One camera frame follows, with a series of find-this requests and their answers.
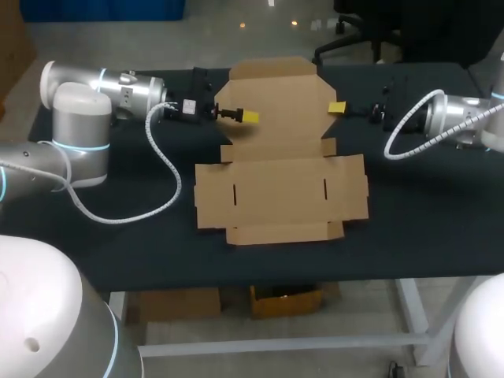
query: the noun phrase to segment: flattened cardboard box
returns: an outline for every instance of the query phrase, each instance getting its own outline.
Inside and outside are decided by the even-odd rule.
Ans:
[[[225,228],[235,245],[337,239],[343,221],[368,218],[362,155],[334,157],[335,90],[301,57],[244,61],[216,96],[259,124],[223,120],[223,164],[196,165],[198,228]]]

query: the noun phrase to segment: chair wheel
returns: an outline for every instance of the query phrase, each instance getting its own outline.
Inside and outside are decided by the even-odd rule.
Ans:
[[[321,57],[313,57],[312,63],[314,63],[315,65],[322,65]]]
[[[406,378],[404,368],[392,362],[388,367],[388,378]]]
[[[345,34],[345,23],[344,22],[338,21],[338,24],[336,24],[336,34],[337,35]]]

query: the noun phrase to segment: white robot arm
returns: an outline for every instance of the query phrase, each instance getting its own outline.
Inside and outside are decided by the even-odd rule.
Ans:
[[[168,93],[164,80],[157,77],[48,63],[40,81],[40,97],[43,105],[52,109],[53,139],[0,143],[0,203],[37,191],[67,189],[86,216],[102,223],[128,223],[161,212],[176,201],[182,183],[176,168],[156,145],[150,124],[162,117],[199,123],[220,116],[241,122],[243,109],[219,109],[210,89],[204,69],[194,69],[191,89],[175,95]],[[144,120],[150,145],[177,181],[176,193],[163,206],[121,220],[90,213],[73,190],[99,185],[106,179],[109,127],[114,118]]]
[[[457,146],[480,146],[504,153],[504,54],[490,99],[446,95],[438,89],[424,96],[395,126],[384,149],[389,160],[411,158],[441,142]],[[392,154],[396,136],[408,128],[429,138],[421,146]]]
[[[62,252],[0,235],[1,378],[143,378],[138,347]]]
[[[504,376],[504,274],[467,298],[455,326],[447,378]]]

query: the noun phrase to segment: blue container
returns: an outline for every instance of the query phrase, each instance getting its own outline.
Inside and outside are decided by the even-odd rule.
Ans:
[[[180,20],[184,7],[185,0],[20,0],[27,22]]]

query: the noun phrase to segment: black electrical component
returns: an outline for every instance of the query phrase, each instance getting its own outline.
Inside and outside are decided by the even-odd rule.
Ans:
[[[416,103],[416,97],[411,97],[408,90],[408,76],[402,80],[392,80],[384,87],[386,100],[384,103],[384,126],[385,132],[394,131],[397,123],[401,120],[412,105]],[[401,134],[423,134],[425,121],[427,120],[428,105],[422,106],[402,127]]]
[[[202,120],[216,120],[219,116],[243,122],[243,109],[219,109],[208,79],[208,70],[194,67],[191,74],[191,87],[188,92],[170,94],[167,102],[173,102],[173,109],[165,108],[165,118],[199,124]]]
[[[352,104],[347,103],[343,116],[345,118],[367,118],[371,124],[381,124],[384,120],[385,105],[376,103],[368,107],[355,109]]]

